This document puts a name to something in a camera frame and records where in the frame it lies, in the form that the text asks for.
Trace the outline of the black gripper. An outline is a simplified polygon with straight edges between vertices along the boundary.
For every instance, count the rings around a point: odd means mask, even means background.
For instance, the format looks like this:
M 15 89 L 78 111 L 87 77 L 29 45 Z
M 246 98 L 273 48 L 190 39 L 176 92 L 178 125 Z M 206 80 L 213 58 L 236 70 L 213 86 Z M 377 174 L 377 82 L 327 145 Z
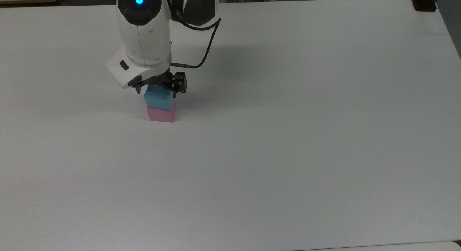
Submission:
M 168 69 L 157 76 L 143 77 L 139 75 L 132 79 L 132 87 L 135 88 L 137 94 L 141 93 L 145 85 L 156 85 L 167 90 L 173 90 L 173 98 L 176 98 L 178 93 L 186 93 L 187 91 L 186 73 L 177 72 L 173 75 Z

